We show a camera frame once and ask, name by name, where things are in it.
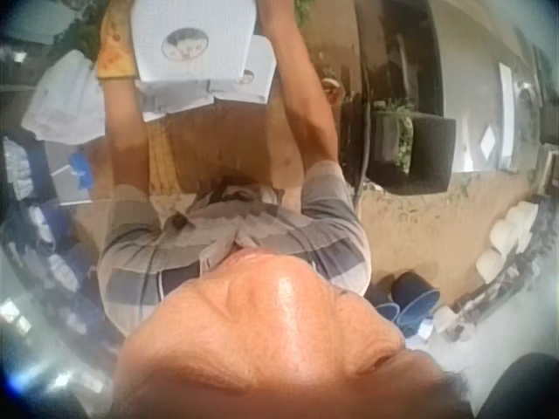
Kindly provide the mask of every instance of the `person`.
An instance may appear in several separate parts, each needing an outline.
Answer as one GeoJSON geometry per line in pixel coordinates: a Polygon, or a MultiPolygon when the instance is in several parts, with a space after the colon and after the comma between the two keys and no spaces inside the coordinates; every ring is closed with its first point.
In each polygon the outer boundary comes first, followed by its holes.
{"type": "Polygon", "coordinates": [[[114,168],[100,289],[127,336],[111,415],[469,417],[457,381],[406,350],[362,297],[369,245],[293,0],[258,6],[306,173],[300,213],[268,188],[224,185],[164,227],[134,81],[122,77],[135,69],[116,10],[130,3],[109,6],[99,59],[114,168]]]}

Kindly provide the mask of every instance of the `blue bucket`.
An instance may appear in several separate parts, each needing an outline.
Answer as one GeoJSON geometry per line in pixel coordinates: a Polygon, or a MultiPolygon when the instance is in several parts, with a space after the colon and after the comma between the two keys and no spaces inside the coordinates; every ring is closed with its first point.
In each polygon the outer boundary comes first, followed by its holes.
{"type": "Polygon", "coordinates": [[[392,285],[392,299],[401,307],[396,323],[416,325],[429,314],[440,299],[440,291],[415,272],[406,272],[392,285]]]}
{"type": "Polygon", "coordinates": [[[365,299],[388,321],[393,322],[400,314],[400,306],[390,301],[386,292],[374,284],[369,286],[365,293],[365,299]]]}

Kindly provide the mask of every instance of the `striped shirt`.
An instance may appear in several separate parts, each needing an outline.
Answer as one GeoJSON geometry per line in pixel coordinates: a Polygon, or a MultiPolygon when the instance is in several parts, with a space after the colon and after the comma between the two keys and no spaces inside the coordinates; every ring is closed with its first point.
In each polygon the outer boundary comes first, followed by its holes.
{"type": "Polygon", "coordinates": [[[323,161],[307,172],[300,213],[242,197],[195,204],[161,226],[147,196],[131,186],[115,189],[99,281],[107,316],[124,334],[238,248],[296,256],[333,284],[365,293],[369,243],[338,164],[323,161]]]}

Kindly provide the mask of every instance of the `cartoon face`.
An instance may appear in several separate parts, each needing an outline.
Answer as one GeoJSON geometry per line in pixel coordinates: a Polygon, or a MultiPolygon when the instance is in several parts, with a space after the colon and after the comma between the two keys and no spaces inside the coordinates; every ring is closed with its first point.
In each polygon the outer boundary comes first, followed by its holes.
{"type": "Polygon", "coordinates": [[[163,41],[163,55],[171,61],[190,61],[200,57],[207,49],[210,39],[204,31],[183,28],[170,33],[163,41]]]}
{"type": "Polygon", "coordinates": [[[250,70],[245,70],[245,74],[241,77],[239,83],[241,85],[250,85],[254,81],[254,73],[250,70]]]}

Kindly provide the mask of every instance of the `hand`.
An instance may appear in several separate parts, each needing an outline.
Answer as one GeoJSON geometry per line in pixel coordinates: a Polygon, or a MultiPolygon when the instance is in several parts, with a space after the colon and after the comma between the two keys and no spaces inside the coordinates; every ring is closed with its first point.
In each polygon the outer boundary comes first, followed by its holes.
{"type": "Polygon", "coordinates": [[[134,0],[111,0],[101,25],[101,48],[97,58],[99,79],[138,76],[132,46],[130,12],[134,0]]]}
{"type": "Polygon", "coordinates": [[[296,24],[294,0],[259,0],[262,29],[267,37],[280,31],[286,24],[296,24]]]}

